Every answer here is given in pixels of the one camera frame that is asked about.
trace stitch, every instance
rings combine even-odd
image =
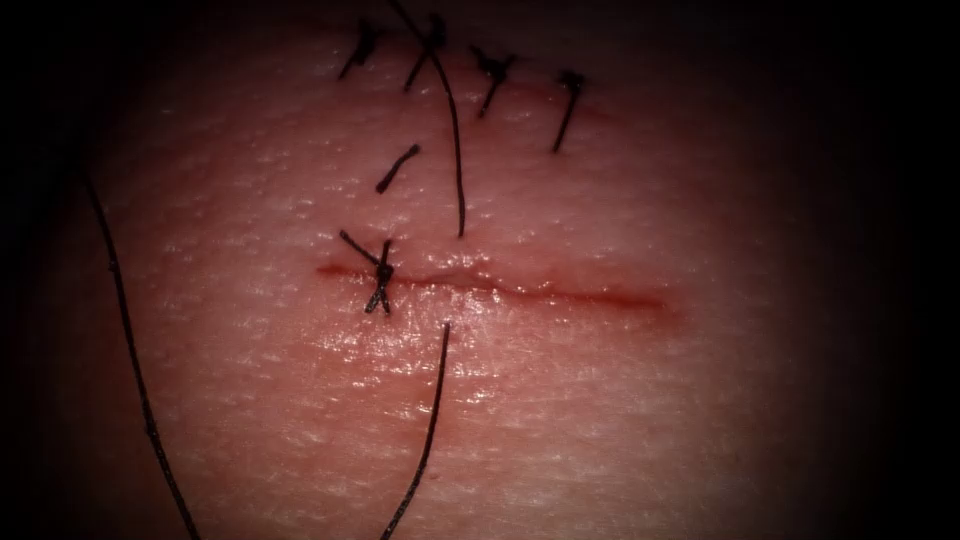
[[[396,176],[397,171],[400,170],[400,166],[403,165],[405,161],[412,158],[413,156],[420,153],[420,145],[414,144],[410,147],[409,150],[402,156],[400,156],[397,161],[393,164],[393,167],[390,167],[390,170],[387,171],[386,176],[383,177],[383,180],[377,182],[376,191],[377,193],[383,195],[383,192],[390,187],[390,182],[393,181],[393,177]]]
[[[477,67],[493,79],[493,82],[490,84],[490,90],[487,92],[487,97],[483,100],[483,106],[480,107],[480,113],[477,115],[483,118],[483,115],[487,112],[487,108],[490,107],[490,101],[493,100],[493,93],[496,92],[503,81],[507,80],[507,70],[510,69],[510,65],[517,59],[517,55],[511,54],[507,56],[506,60],[500,62],[488,58],[479,47],[474,45],[470,45],[470,51],[477,57]]]
[[[407,493],[404,495],[403,500],[400,501],[400,506],[397,507],[397,511],[393,514],[393,519],[390,520],[390,523],[387,524],[386,529],[383,530],[383,534],[380,535],[380,540],[389,540],[393,535],[393,531],[397,528],[397,524],[400,523],[400,518],[403,517],[403,513],[406,512],[407,506],[410,505],[410,501],[413,500],[413,495],[417,491],[417,487],[420,485],[420,480],[423,477],[423,472],[427,468],[427,459],[430,457],[430,447],[433,446],[433,434],[437,430],[437,417],[440,413],[440,396],[443,393],[443,376],[447,369],[447,345],[450,343],[450,322],[447,321],[443,323],[443,345],[440,349],[440,365],[437,368],[437,391],[433,395],[433,409],[430,411],[430,424],[427,426],[427,439],[423,445],[423,452],[420,454],[420,463],[417,464],[417,470],[413,474],[413,480],[410,482],[410,487],[407,488]]]
[[[387,299],[387,283],[390,282],[390,278],[393,277],[393,266],[387,264],[387,254],[390,251],[390,240],[385,240],[383,242],[383,251],[380,254],[378,259],[369,251],[363,249],[360,244],[356,243],[353,238],[350,238],[350,235],[346,231],[340,231],[340,238],[343,238],[347,244],[350,244],[354,250],[364,256],[368,261],[373,263],[376,269],[377,276],[377,288],[373,291],[373,295],[370,297],[370,300],[367,302],[366,307],[363,308],[364,313],[373,313],[373,310],[376,309],[377,304],[383,303],[383,311],[389,315],[390,314],[390,301]]]
[[[570,104],[567,105],[567,112],[563,115],[563,122],[560,124],[560,133],[557,134],[557,140],[553,143],[553,153],[560,150],[560,143],[563,141],[563,135],[567,131],[567,124],[570,122],[570,115],[573,114],[573,105],[580,97],[580,90],[583,87],[583,75],[565,69],[560,72],[560,78],[557,81],[567,87],[570,91]]]
[[[353,54],[347,59],[347,63],[343,65],[340,76],[337,77],[338,81],[347,76],[347,71],[350,70],[350,66],[353,64],[362,66],[364,62],[367,61],[370,53],[373,52],[377,38],[383,33],[382,31],[374,30],[373,26],[371,26],[366,19],[360,19],[357,26],[360,31],[360,40],[357,42],[357,48],[354,49]]]
[[[427,42],[432,49],[439,49],[447,44],[447,23],[436,13],[427,15],[427,18],[430,19],[430,34],[427,36]],[[407,82],[403,83],[404,92],[410,91],[413,80],[417,77],[417,74],[420,73],[420,68],[423,67],[423,63],[426,62],[429,57],[430,53],[428,53],[426,49],[420,53],[420,57],[417,58],[417,63],[414,64],[413,69],[410,70],[410,76],[407,77]]]

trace moist skin surface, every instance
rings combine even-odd
[[[795,96],[667,32],[638,37],[614,8],[508,4],[407,5],[449,25],[461,239],[446,98],[429,62],[401,92],[420,49],[380,3],[198,17],[97,145],[200,533],[378,537],[423,447],[449,321],[429,465],[394,538],[829,534],[879,408],[878,323],[849,309],[872,285],[836,265],[847,233],[823,234],[843,194]],[[361,15],[389,31],[338,82]],[[520,57],[482,119],[471,43]],[[561,68],[587,83],[552,154]],[[44,330],[21,345],[47,377],[56,512],[80,536],[185,537],[71,190],[27,319]],[[340,230],[375,254],[393,241],[389,316],[363,313],[373,267]]]

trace black suture thread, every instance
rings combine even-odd
[[[497,88],[500,87],[503,81],[507,80],[507,70],[510,69],[510,65],[517,59],[517,56],[511,54],[507,56],[506,60],[500,62],[487,57],[487,55],[475,45],[470,45],[470,51],[477,57],[477,67],[493,79],[493,82],[490,84],[490,90],[487,91],[487,97],[483,100],[483,106],[480,107],[480,113],[477,115],[483,118],[487,113],[487,108],[490,107],[490,102],[493,101],[494,92],[497,91]]]
[[[390,167],[390,170],[387,171],[387,174],[386,176],[383,177],[383,180],[377,182],[377,187],[375,188],[377,190],[377,193],[383,195],[383,192],[386,191],[388,187],[390,187],[390,182],[393,181],[393,177],[396,176],[397,171],[400,170],[400,166],[403,165],[403,163],[408,159],[417,155],[419,152],[420,152],[420,145],[414,144],[413,146],[410,147],[409,150],[407,150],[405,154],[400,156],[400,158],[397,159],[397,161],[393,164],[393,167]]]
[[[173,477],[173,471],[170,469],[170,462],[167,461],[167,454],[163,450],[163,444],[160,442],[160,433],[157,431],[157,422],[153,417],[153,409],[150,407],[150,400],[147,397],[147,385],[143,381],[143,371],[140,369],[140,360],[137,357],[137,347],[133,341],[133,324],[130,322],[130,311],[127,308],[127,295],[123,288],[123,276],[120,274],[120,259],[117,257],[117,250],[113,244],[113,236],[110,234],[110,226],[107,224],[107,217],[103,212],[103,206],[100,204],[100,198],[93,187],[93,182],[85,170],[80,171],[81,179],[90,198],[90,204],[97,215],[97,222],[100,225],[100,232],[103,234],[103,241],[107,245],[107,254],[110,258],[109,270],[113,273],[113,283],[117,289],[117,303],[120,305],[120,318],[123,321],[123,333],[127,340],[127,350],[130,353],[130,363],[133,365],[133,376],[137,381],[137,390],[140,392],[140,408],[143,411],[144,430],[147,437],[150,438],[150,444],[153,446],[153,452],[157,456],[157,462],[160,464],[160,470],[170,488],[170,494],[174,502],[177,503],[177,509],[180,510],[180,518],[183,525],[187,528],[187,533],[192,540],[200,540],[200,533],[197,532],[197,526],[193,523],[193,517],[187,508],[187,503],[177,487],[177,481]]]
[[[432,48],[439,49],[447,44],[447,24],[443,21],[443,18],[436,13],[427,15],[427,18],[430,19],[430,34],[427,35],[427,41]],[[407,81],[403,83],[404,92],[410,91],[410,87],[413,86],[413,80],[417,78],[417,74],[420,73],[420,68],[423,67],[423,63],[427,61],[429,56],[430,54],[426,49],[420,52],[417,63],[414,64],[413,69],[410,70],[410,76],[408,76]]]
[[[376,257],[374,254],[372,254],[372,253],[370,253],[369,251],[363,249],[363,247],[361,247],[360,244],[356,243],[356,242],[353,240],[353,238],[350,238],[350,235],[347,234],[347,231],[341,230],[341,231],[340,231],[340,238],[343,238],[348,244],[350,244],[350,247],[352,247],[353,249],[355,249],[355,250],[357,251],[357,253],[360,253],[361,255],[363,255],[368,261],[370,261],[371,263],[373,263],[374,266],[379,266],[379,265],[380,265],[380,260],[377,259],[377,257]]]
[[[360,19],[358,22],[358,30],[360,31],[360,40],[357,42],[357,48],[353,50],[353,54],[347,59],[347,63],[343,65],[343,69],[340,70],[340,76],[337,77],[337,80],[346,77],[347,71],[350,70],[350,66],[353,64],[362,66],[377,44],[377,36],[380,35],[380,32],[375,31],[366,19]]]
[[[583,87],[583,75],[579,73],[563,70],[560,72],[560,84],[570,90],[570,104],[567,105],[567,112],[563,115],[563,122],[560,124],[560,133],[557,133],[557,140],[553,143],[553,153],[560,150],[560,143],[563,142],[563,135],[567,132],[567,124],[570,123],[570,115],[573,114],[573,106],[580,97],[580,89]]]
[[[383,311],[390,314],[390,300],[387,298],[387,283],[393,277],[393,267],[387,264],[387,255],[390,253],[390,240],[383,242],[383,252],[380,255],[380,261],[377,263],[377,288],[373,291],[370,301],[363,308],[364,313],[372,313],[377,304],[383,302]]]
[[[364,313],[373,313],[373,310],[376,309],[377,305],[383,302],[383,311],[387,315],[390,314],[390,300],[387,298],[387,284],[390,283],[390,278],[393,277],[393,267],[387,264],[387,255],[390,254],[390,240],[384,240],[383,242],[383,252],[380,255],[380,258],[377,259],[373,253],[363,249],[363,247],[356,243],[353,238],[350,238],[350,235],[347,234],[347,231],[340,230],[340,238],[343,238],[350,247],[364,256],[368,261],[372,262],[374,266],[377,267],[376,277],[377,277],[377,288],[374,289],[373,294],[370,296],[370,300],[367,301],[367,305],[364,306]]]
[[[430,43],[427,39],[420,33],[420,30],[417,29],[417,25],[413,22],[413,19],[407,15],[407,12],[404,11],[403,6],[400,5],[398,0],[388,0],[390,2],[390,7],[400,15],[400,18],[403,19],[403,22],[406,23],[407,28],[417,39],[420,40],[420,45],[423,47],[423,50],[430,55],[430,61],[433,62],[433,66],[437,69],[437,74],[440,76],[440,82],[443,83],[443,91],[447,94],[447,102],[450,105],[450,118],[453,121],[453,152],[456,157],[456,166],[457,166],[457,209],[459,210],[460,223],[457,229],[457,238],[463,238],[463,229],[467,222],[467,202],[466,198],[463,195],[463,167],[460,162],[460,121],[457,119],[457,104],[453,100],[453,91],[450,90],[450,81],[447,80],[447,74],[443,71],[443,66],[440,64],[440,59],[437,58],[436,53],[429,47]]]
[[[397,524],[400,523],[400,518],[403,517],[407,506],[409,506],[410,501],[413,500],[413,495],[417,491],[417,486],[420,485],[423,472],[427,468],[427,458],[430,457],[430,447],[433,446],[433,434],[437,429],[437,416],[440,412],[440,395],[443,393],[443,374],[447,369],[447,344],[449,342],[450,323],[445,322],[443,323],[443,348],[440,351],[440,367],[437,375],[437,392],[433,396],[433,411],[430,413],[430,425],[427,427],[427,440],[423,445],[423,453],[420,455],[420,463],[417,465],[417,472],[413,475],[413,481],[410,482],[410,487],[407,488],[406,495],[404,495],[403,500],[400,502],[400,506],[397,507],[397,511],[394,512],[393,519],[390,520],[387,528],[384,529],[383,534],[380,535],[380,540],[389,540],[390,536],[393,535],[394,529],[396,529]]]

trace loose suture thread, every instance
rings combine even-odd
[[[109,269],[113,273],[113,283],[117,289],[117,303],[120,305],[120,318],[123,322],[123,333],[127,340],[127,351],[130,353],[130,363],[133,366],[133,376],[137,381],[137,390],[140,393],[140,408],[143,411],[143,420],[147,437],[150,438],[150,445],[153,446],[153,453],[157,456],[157,462],[160,464],[160,470],[170,488],[170,494],[173,496],[177,509],[180,511],[180,518],[187,529],[187,533],[192,540],[200,540],[200,533],[190,515],[190,509],[177,487],[177,481],[173,477],[173,471],[170,469],[170,462],[167,460],[167,454],[163,450],[163,444],[160,442],[160,432],[157,431],[157,422],[153,416],[153,409],[150,407],[150,399],[147,396],[147,385],[143,380],[143,371],[140,369],[140,360],[137,356],[137,347],[133,340],[133,323],[130,321],[130,310],[127,308],[127,294],[123,287],[123,276],[120,272],[120,259],[117,257],[117,250],[113,243],[113,236],[110,234],[110,226],[107,223],[106,214],[103,211],[103,205],[100,204],[100,198],[97,196],[96,189],[86,170],[80,169],[80,179],[87,191],[90,204],[97,215],[97,223],[100,225],[100,232],[103,235],[103,241],[107,246],[107,254],[110,258]]]
[[[410,31],[413,32],[413,35],[420,41],[423,52],[429,55],[430,61],[433,62],[433,67],[436,68],[437,74],[440,76],[443,91],[447,94],[447,103],[450,105],[450,118],[453,121],[453,152],[457,167],[457,209],[459,211],[457,238],[463,238],[463,230],[467,220],[467,202],[463,195],[463,165],[460,159],[460,120],[457,118],[457,104],[453,99],[453,90],[450,89],[450,81],[447,80],[447,74],[443,70],[443,65],[440,64],[440,58],[437,57],[436,52],[434,52],[433,47],[430,45],[430,41],[420,32],[417,24],[407,15],[407,12],[403,9],[403,6],[400,5],[400,2],[397,0],[388,0],[388,2],[390,3],[390,7],[392,7],[394,11],[397,12],[397,15],[403,19],[403,22],[406,23],[407,28],[409,28]]]
[[[413,474],[410,487],[407,488],[407,493],[404,495],[403,500],[400,501],[400,506],[398,506],[397,511],[394,512],[393,519],[390,520],[387,528],[384,529],[383,534],[380,535],[380,540],[389,540],[393,535],[397,524],[400,523],[400,518],[403,517],[403,513],[407,511],[407,506],[410,505],[410,501],[413,500],[413,496],[417,492],[417,487],[420,485],[423,472],[427,469],[427,460],[430,458],[430,448],[433,446],[433,434],[437,430],[437,417],[440,414],[440,396],[443,394],[443,375],[447,370],[447,346],[449,343],[450,323],[445,322],[443,323],[443,345],[440,349],[440,365],[437,369],[437,391],[433,395],[430,424],[427,426],[427,439],[423,445],[423,452],[420,454],[420,463],[417,464],[417,471]]]

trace dark vignette background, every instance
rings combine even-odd
[[[30,358],[11,350],[8,332],[18,327],[18,313],[31,293],[35,251],[56,222],[65,193],[76,189],[70,163],[81,157],[99,126],[135,96],[152,59],[178,41],[178,29],[199,14],[237,9],[213,2],[127,3],[109,0],[68,7],[32,4],[7,7],[2,24],[4,89],[3,159],[0,161],[0,345],[3,464],[8,526],[21,524],[25,537],[72,536],[58,516],[69,515],[58,493],[60,479],[44,467],[57,452],[55,437],[39,432],[32,421],[40,402],[42,375],[29,369]],[[322,2],[318,2],[322,13]],[[544,9],[554,3],[544,2]],[[877,418],[884,440],[863,463],[860,497],[850,501],[838,522],[837,537],[913,536],[924,528],[915,514],[917,482],[908,470],[906,359],[915,349],[913,284],[914,205],[903,173],[906,165],[906,109],[911,98],[899,89],[909,84],[912,58],[907,46],[914,27],[903,12],[838,5],[767,3],[723,7],[673,2],[644,8],[667,24],[661,39],[678,48],[722,48],[770,74],[777,85],[793,88],[820,111],[817,135],[844,171],[844,186],[856,201],[851,220],[859,220],[851,250],[872,257],[876,273],[889,285],[890,313],[902,329],[892,336],[899,347],[877,358],[890,382],[887,414]],[[722,39],[711,28],[735,29]]]

